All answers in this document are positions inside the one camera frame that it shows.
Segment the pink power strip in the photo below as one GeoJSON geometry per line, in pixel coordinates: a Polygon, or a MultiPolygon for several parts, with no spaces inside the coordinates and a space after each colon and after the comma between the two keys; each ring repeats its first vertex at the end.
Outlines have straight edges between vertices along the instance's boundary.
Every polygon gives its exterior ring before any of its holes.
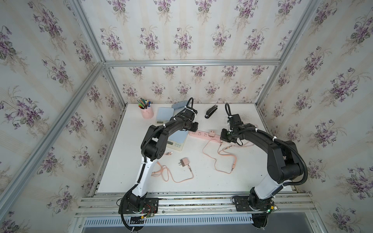
{"type": "Polygon", "coordinates": [[[189,135],[192,136],[192,137],[199,138],[199,139],[208,140],[208,141],[212,140],[212,141],[215,141],[217,143],[221,143],[220,135],[216,134],[216,136],[214,138],[210,138],[208,136],[208,133],[209,132],[196,131],[196,132],[189,132],[189,135]]]}

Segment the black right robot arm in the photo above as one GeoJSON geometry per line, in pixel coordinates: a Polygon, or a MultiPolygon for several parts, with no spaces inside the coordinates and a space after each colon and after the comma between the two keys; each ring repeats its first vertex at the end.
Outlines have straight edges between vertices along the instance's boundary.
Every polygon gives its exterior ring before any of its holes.
{"type": "Polygon", "coordinates": [[[272,198],[286,186],[298,186],[308,179],[308,168],[293,141],[282,141],[250,123],[243,123],[238,114],[232,114],[225,104],[229,129],[222,129],[220,138],[228,143],[249,141],[267,153],[267,175],[250,190],[248,203],[259,211],[268,206],[272,198]]]}

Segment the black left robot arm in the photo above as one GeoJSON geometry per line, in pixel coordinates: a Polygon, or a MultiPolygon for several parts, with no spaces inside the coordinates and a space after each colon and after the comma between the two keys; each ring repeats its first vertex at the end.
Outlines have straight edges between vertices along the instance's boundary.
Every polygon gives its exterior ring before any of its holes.
{"type": "Polygon", "coordinates": [[[137,181],[120,200],[119,214],[140,213],[143,210],[148,191],[148,179],[151,177],[153,166],[166,151],[169,136],[178,131],[197,131],[198,122],[195,121],[195,117],[198,111],[193,108],[193,104],[194,99],[191,97],[184,109],[172,116],[167,123],[149,127],[140,147],[142,161],[137,181]]]}

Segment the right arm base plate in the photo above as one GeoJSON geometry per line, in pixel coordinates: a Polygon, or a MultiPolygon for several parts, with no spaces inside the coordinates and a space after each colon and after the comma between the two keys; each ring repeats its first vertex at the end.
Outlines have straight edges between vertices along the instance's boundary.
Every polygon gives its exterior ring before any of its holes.
{"type": "Polygon", "coordinates": [[[256,196],[234,196],[232,203],[237,212],[257,211],[270,213],[275,209],[275,204],[271,198],[259,199],[256,196]]]}

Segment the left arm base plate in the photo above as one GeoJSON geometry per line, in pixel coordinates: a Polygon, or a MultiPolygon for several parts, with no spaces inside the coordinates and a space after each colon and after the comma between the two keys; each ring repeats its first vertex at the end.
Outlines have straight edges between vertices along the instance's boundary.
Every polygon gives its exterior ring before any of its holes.
{"type": "Polygon", "coordinates": [[[120,200],[119,214],[156,214],[159,198],[124,198],[120,200]]]}

